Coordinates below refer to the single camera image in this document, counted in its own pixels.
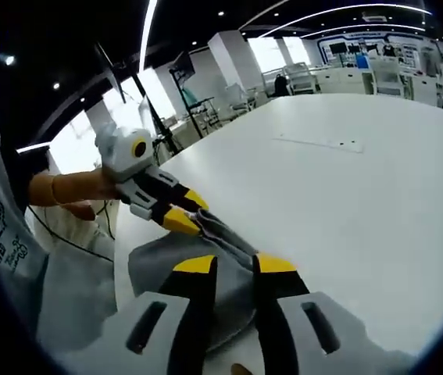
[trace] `white chair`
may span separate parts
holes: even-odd
[[[369,59],[374,75],[376,94],[403,96],[400,68],[395,58]]]
[[[289,87],[293,95],[316,93],[316,77],[309,72],[305,63],[299,62],[286,66],[284,67],[284,73],[288,77]]]
[[[248,104],[248,96],[238,84],[231,84],[225,88],[227,102],[236,113],[246,113],[251,109]]]

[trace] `led light strip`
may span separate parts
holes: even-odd
[[[141,47],[140,47],[140,64],[139,73],[145,70],[146,49],[148,47],[148,36],[152,28],[153,15],[157,7],[158,0],[150,0],[148,8],[146,9],[145,23],[143,24],[143,33],[141,33]]]
[[[246,27],[247,25],[249,25],[251,22],[256,21],[260,16],[263,16],[265,14],[267,14],[270,10],[274,9],[274,8],[278,8],[279,6],[281,6],[282,4],[288,2],[289,0],[282,0],[281,2],[278,2],[277,4],[273,4],[272,6],[269,6],[268,8],[266,8],[265,10],[263,10],[262,12],[259,12],[258,14],[256,14],[255,16],[253,16],[249,21],[247,21],[246,23],[244,23],[242,26],[240,26],[238,29],[242,30],[244,27]]]
[[[262,37],[265,37],[267,35],[270,35],[274,31],[283,29],[284,27],[290,26],[293,23],[297,23],[297,22],[300,22],[300,21],[303,21],[303,20],[309,20],[310,18],[313,18],[313,17],[316,17],[316,16],[321,16],[323,14],[337,12],[338,10],[354,9],[354,8],[366,8],[366,7],[369,7],[369,6],[387,6],[387,7],[390,7],[390,8],[399,8],[399,9],[413,10],[414,12],[421,12],[421,13],[425,13],[425,14],[429,14],[430,16],[433,16],[433,14],[431,12],[428,12],[425,9],[416,8],[415,6],[408,6],[408,5],[384,4],[384,3],[380,3],[380,4],[347,5],[347,6],[341,6],[339,8],[324,10],[322,12],[318,12],[318,13],[315,13],[315,14],[310,14],[309,16],[304,16],[304,17],[299,18],[297,20],[294,20],[294,21],[291,21],[289,23],[286,23],[285,25],[281,25],[279,27],[275,27],[274,29],[266,32],[265,34],[259,35],[258,38],[262,38]]]
[[[341,27],[335,27],[335,28],[333,28],[333,29],[327,29],[327,30],[317,31],[316,33],[311,33],[311,34],[307,34],[307,35],[302,35],[300,38],[312,37],[313,35],[329,33],[329,32],[331,32],[331,31],[336,31],[336,30],[354,29],[354,28],[356,28],[356,27],[375,27],[375,26],[384,26],[384,27],[404,27],[405,29],[412,29],[412,30],[417,30],[417,31],[425,31],[424,29],[421,29],[420,27],[406,26],[406,25],[395,25],[395,24],[392,24],[392,23],[362,23],[361,25],[341,26]]]
[[[27,146],[27,147],[23,147],[23,148],[18,148],[16,150],[16,152],[21,154],[22,152],[25,152],[25,151],[35,150],[36,148],[41,148],[41,147],[44,147],[44,146],[49,146],[50,144],[51,144],[51,142],[39,143],[37,145],[31,145],[31,146]]]

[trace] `hand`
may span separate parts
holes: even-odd
[[[97,168],[90,172],[90,174],[89,180],[93,183],[90,189],[92,192],[91,199],[118,199],[119,192],[115,187],[115,183],[102,168]]]
[[[96,214],[91,204],[89,202],[74,202],[74,203],[66,203],[65,205],[61,205],[67,211],[70,211],[72,215],[76,218],[85,220],[85,221],[93,221],[96,219]]]
[[[231,365],[231,375],[252,375],[252,373],[240,363],[234,363]]]

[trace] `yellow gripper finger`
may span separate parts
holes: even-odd
[[[204,202],[202,198],[200,198],[200,195],[198,195],[195,191],[189,190],[188,193],[184,196],[185,198],[188,198],[198,205],[200,205],[203,209],[209,209],[207,206],[207,203]]]
[[[164,216],[162,227],[173,232],[182,232],[190,235],[197,235],[200,228],[184,214],[182,209],[171,208]]]

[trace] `computer monitor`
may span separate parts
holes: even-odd
[[[333,55],[337,55],[338,53],[346,53],[347,51],[348,49],[346,48],[346,43],[344,42],[330,45],[330,52]]]
[[[359,45],[349,45],[348,50],[349,50],[349,53],[359,53],[360,46]]]
[[[174,79],[183,87],[184,83],[195,74],[195,69],[191,63],[188,51],[183,51],[169,66],[169,71],[174,75]]]

